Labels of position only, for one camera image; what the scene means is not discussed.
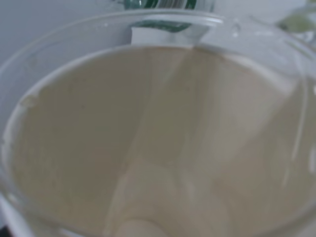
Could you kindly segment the paper cup with blue sleeve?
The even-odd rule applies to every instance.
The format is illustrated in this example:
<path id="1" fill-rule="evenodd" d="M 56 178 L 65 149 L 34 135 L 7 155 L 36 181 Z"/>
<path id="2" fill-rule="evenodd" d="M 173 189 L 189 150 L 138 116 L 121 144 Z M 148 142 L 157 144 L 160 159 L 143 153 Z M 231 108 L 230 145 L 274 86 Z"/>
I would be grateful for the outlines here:
<path id="1" fill-rule="evenodd" d="M 81 20 L 0 69 L 15 237 L 313 237 L 316 53 L 257 20 Z"/>

